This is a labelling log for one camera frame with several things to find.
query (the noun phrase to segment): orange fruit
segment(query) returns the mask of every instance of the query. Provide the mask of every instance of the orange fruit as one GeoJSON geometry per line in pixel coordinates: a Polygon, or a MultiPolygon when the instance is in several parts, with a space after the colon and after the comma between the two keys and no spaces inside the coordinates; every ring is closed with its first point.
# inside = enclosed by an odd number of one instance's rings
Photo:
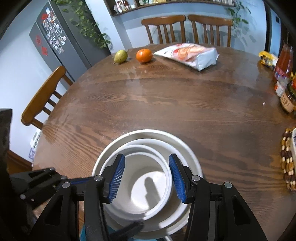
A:
{"type": "Polygon", "coordinates": [[[152,59],[152,52],[150,49],[140,49],[137,52],[136,58],[141,63],[147,63],[152,59]]]}

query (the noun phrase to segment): wooden dining table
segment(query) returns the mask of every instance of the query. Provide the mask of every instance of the wooden dining table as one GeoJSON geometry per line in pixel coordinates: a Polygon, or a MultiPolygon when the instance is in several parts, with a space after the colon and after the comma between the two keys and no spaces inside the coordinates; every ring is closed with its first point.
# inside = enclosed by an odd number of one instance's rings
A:
{"type": "Polygon", "coordinates": [[[189,145],[208,182],[231,182],[267,239],[276,241],[296,213],[279,155],[282,133],[295,120],[280,106],[272,71],[257,56],[229,47],[216,47],[216,65],[200,72],[159,56],[141,64],[139,49],[130,49],[122,64],[108,56],[67,90],[43,125],[33,169],[87,177],[117,137],[166,131],[189,145]]]}

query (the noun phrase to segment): refrigerator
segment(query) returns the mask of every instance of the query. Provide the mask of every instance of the refrigerator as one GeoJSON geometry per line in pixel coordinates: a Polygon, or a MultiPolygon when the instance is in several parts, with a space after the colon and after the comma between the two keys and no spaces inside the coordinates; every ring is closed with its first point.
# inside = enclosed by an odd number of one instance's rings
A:
{"type": "MultiPolygon", "coordinates": [[[[67,70],[66,75],[74,82],[111,53],[108,47],[100,48],[81,34],[70,21],[75,21],[78,16],[74,12],[64,12],[62,9],[63,6],[48,1],[29,35],[48,67],[54,71],[63,65],[67,70]]],[[[90,18],[90,21],[95,23],[92,16],[90,18]]],[[[68,89],[69,86],[64,80],[61,80],[61,83],[68,89]]]]}

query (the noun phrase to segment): hanging plant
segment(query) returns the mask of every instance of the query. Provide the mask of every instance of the hanging plant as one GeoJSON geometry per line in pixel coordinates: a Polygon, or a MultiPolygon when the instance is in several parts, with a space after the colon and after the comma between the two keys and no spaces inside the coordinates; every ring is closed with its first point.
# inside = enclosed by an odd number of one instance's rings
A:
{"type": "Polygon", "coordinates": [[[52,0],[56,5],[67,6],[62,9],[63,12],[74,12],[78,18],[73,20],[72,24],[79,28],[79,32],[85,37],[91,39],[100,48],[107,47],[111,42],[104,39],[107,34],[100,34],[98,24],[93,21],[92,14],[89,11],[86,3],[80,0],[52,0]]]}
{"type": "Polygon", "coordinates": [[[245,7],[241,1],[239,1],[239,3],[236,4],[233,8],[230,8],[230,7],[226,8],[227,12],[229,12],[230,15],[232,16],[233,30],[235,30],[241,22],[245,24],[249,24],[247,20],[241,18],[241,15],[239,14],[241,9],[248,11],[251,14],[250,9],[248,7],[245,7]]]}

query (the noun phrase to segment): large white bowl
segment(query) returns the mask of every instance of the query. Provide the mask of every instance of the large white bowl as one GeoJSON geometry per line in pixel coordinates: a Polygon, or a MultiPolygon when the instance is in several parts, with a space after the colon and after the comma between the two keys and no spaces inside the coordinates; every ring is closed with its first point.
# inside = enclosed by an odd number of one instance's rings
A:
{"type": "Polygon", "coordinates": [[[113,218],[147,220],[159,213],[170,197],[172,174],[168,163],[149,146],[123,145],[106,160],[100,174],[119,153],[125,156],[126,166],[116,198],[104,209],[113,218]]]}
{"type": "MultiPolygon", "coordinates": [[[[169,134],[164,131],[151,130],[151,129],[132,131],[127,134],[124,134],[123,136],[118,137],[116,140],[111,142],[99,156],[94,166],[92,175],[99,174],[100,169],[103,166],[104,162],[116,149],[118,149],[119,147],[121,147],[122,145],[125,145],[130,141],[137,140],[137,139],[144,139],[144,138],[161,140],[172,145],[183,155],[183,157],[187,162],[187,166],[191,169],[192,173],[194,175],[199,175],[203,177],[201,166],[196,156],[194,155],[193,151],[189,148],[188,145],[186,145],[182,140],[180,140],[179,138],[175,137],[172,134],[169,134]]],[[[184,225],[186,225],[189,217],[189,210],[190,210],[190,206],[188,205],[185,211],[183,212],[183,214],[167,227],[160,228],[159,230],[150,231],[150,232],[139,232],[135,236],[135,238],[155,239],[155,238],[161,238],[161,237],[165,237],[167,235],[171,235],[175,233],[176,231],[181,229],[184,225]]],[[[114,230],[118,230],[122,228],[122,225],[119,225],[115,220],[113,220],[108,215],[108,213],[105,214],[105,217],[106,217],[107,224],[114,230]]]]}
{"type": "MultiPolygon", "coordinates": [[[[170,154],[176,153],[181,163],[187,166],[187,162],[183,157],[183,155],[172,145],[164,141],[145,138],[145,139],[138,139],[138,140],[128,142],[122,147],[136,145],[136,144],[152,147],[153,149],[158,151],[166,159],[167,162],[170,154]]],[[[142,231],[143,232],[154,231],[154,230],[159,230],[159,229],[165,228],[166,226],[169,226],[183,214],[187,205],[188,204],[183,204],[181,200],[178,199],[175,187],[173,186],[171,197],[168,200],[167,204],[156,216],[146,221],[143,221],[144,228],[142,231]]],[[[115,217],[111,213],[109,214],[118,224],[122,226],[127,226],[131,223],[131,221],[115,217]]]]}

